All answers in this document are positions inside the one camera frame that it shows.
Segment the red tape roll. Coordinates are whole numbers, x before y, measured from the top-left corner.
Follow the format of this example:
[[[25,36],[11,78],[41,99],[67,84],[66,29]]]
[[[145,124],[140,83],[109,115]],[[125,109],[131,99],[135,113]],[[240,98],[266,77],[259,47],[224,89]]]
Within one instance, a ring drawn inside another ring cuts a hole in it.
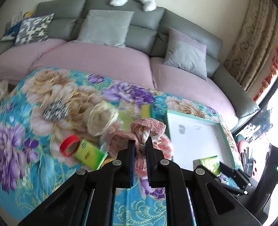
[[[71,157],[80,145],[80,138],[76,135],[67,137],[60,145],[60,152],[64,157]]]

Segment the pink fuzzy scrunchie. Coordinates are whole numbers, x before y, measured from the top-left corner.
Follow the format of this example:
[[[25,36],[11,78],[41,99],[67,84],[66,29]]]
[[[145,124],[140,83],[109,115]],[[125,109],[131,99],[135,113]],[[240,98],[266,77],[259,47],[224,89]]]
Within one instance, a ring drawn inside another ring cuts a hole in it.
[[[140,118],[130,124],[129,131],[121,129],[122,123],[113,123],[103,134],[101,140],[106,144],[107,151],[112,157],[128,146],[128,142],[134,141],[135,150],[144,153],[145,143],[150,137],[154,148],[159,149],[162,136],[166,131],[166,125],[153,118]]]

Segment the pink white striped cloth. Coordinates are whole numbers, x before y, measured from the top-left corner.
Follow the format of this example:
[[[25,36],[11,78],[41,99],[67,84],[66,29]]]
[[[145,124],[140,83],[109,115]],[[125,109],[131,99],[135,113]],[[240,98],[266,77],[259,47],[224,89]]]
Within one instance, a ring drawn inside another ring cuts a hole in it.
[[[153,142],[155,149],[163,152],[164,158],[171,160],[174,152],[174,147],[169,137],[163,134],[159,140]],[[145,145],[140,144],[138,154],[135,158],[135,172],[140,178],[147,178],[147,163],[145,156]]]

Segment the beige lace scrunchie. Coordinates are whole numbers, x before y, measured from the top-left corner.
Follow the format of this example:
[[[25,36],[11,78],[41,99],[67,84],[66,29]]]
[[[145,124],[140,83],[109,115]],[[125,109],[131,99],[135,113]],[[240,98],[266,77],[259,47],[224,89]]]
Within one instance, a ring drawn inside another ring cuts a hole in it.
[[[116,107],[107,101],[101,101],[85,111],[83,121],[89,134],[100,136],[118,119],[118,116],[119,111]]]

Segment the black white leopard scrunchie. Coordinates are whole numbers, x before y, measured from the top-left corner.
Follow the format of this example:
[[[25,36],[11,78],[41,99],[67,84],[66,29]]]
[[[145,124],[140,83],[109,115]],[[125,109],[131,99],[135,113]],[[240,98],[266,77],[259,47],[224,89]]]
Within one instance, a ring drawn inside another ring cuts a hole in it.
[[[67,118],[69,114],[68,106],[60,99],[49,103],[43,110],[43,119],[56,121]]]

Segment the green packet in tray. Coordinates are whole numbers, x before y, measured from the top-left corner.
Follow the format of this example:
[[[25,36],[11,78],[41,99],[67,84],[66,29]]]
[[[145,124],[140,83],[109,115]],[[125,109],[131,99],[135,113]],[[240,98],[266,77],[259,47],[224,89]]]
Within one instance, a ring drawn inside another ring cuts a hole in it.
[[[197,168],[198,165],[204,166],[209,171],[211,171],[215,176],[218,176],[221,172],[220,161],[218,156],[193,160],[194,169]]]

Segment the green tea box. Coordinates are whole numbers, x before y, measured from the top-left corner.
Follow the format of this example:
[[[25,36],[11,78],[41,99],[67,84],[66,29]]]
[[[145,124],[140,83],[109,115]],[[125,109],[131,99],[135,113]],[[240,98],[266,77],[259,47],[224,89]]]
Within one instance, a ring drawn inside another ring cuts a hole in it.
[[[90,170],[98,170],[106,159],[107,153],[102,152],[89,141],[83,139],[74,156]]]

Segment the yellow tape roll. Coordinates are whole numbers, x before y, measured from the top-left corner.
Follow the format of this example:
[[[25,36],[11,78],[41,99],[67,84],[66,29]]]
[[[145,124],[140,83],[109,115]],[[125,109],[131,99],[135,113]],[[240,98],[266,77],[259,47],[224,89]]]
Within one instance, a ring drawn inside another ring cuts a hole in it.
[[[105,160],[103,161],[103,163],[101,164],[101,168],[102,168],[103,166],[105,166],[106,164],[108,164],[108,163],[114,161],[114,160],[115,160],[115,158],[107,158],[107,159],[105,159]]]

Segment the teal white storage tray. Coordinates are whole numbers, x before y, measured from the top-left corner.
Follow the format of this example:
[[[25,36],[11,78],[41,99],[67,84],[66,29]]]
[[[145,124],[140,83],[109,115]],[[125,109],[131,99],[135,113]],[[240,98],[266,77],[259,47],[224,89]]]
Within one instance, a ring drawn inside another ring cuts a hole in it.
[[[166,131],[174,146],[173,161],[194,170],[194,161],[216,156],[225,165],[235,162],[220,123],[172,110],[166,112]]]

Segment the floral teal blanket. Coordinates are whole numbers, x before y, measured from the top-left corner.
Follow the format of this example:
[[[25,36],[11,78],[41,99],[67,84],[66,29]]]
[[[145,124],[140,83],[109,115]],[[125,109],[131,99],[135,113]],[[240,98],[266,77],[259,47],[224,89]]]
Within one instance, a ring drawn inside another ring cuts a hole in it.
[[[68,106],[67,118],[43,119],[44,108],[60,99]],[[107,151],[102,135],[89,134],[83,121],[85,111],[101,101],[118,109],[115,122],[122,123],[123,131],[142,117],[146,104],[161,121],[168,110],[223,121],[211,107],[172,94],[81,71],[38,69],[21,80],[0,105],[0,216],[7,225],[17,225],[82,168],[77,159],[60,152],[67,137],[86,139],[106,152],[107,158],[116,158]],[[113,223],[166,225],[165,190],[151,188],[147,178],[135,172],[134,187],[116,192]]]

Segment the yellow sponge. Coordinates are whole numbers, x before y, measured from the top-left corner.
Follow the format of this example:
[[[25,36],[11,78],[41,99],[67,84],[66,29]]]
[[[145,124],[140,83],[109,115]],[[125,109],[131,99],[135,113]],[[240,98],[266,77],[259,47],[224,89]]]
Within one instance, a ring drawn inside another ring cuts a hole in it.
[[[150,118],[151,117],[151,105],[150,104],[142,105],[141,116],[142,116],[142,118]]]

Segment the beige patterned curtain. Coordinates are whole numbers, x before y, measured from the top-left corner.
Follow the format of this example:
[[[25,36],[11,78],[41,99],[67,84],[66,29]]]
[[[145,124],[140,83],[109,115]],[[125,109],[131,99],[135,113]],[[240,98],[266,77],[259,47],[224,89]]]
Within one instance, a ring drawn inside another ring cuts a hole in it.
[[[272,0],[250,0],[237,39],[224,66],[248,91],[263,69],[278,34],[278,9]]]

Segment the grey middle cushion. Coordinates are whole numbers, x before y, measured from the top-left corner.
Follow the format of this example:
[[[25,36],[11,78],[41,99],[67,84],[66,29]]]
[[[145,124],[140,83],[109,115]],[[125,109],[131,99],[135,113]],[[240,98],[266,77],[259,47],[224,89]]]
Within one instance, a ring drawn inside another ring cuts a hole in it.
[[[133,15],[133,11],[91,9],[81,26],[77,42],[124,48]]]

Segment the black white patterned cushion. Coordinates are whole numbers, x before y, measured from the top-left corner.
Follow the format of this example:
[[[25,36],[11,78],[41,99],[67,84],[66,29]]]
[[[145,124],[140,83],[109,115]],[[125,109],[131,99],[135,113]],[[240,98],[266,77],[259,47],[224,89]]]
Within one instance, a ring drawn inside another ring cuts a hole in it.
[[[18,46],[48,40],[49,27],[53,17],[54,13],[23,20],[14,45]]]

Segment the blue white cushion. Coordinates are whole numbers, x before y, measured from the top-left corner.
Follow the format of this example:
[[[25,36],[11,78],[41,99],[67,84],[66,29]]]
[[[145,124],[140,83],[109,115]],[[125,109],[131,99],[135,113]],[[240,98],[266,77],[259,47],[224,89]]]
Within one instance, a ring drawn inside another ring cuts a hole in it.
[[[15,40],[17,34],[19,33],[22,21],[17,22],[15,25],[10,27],[8,30],[5,31],[3,34],[1,41],[13,41]]]

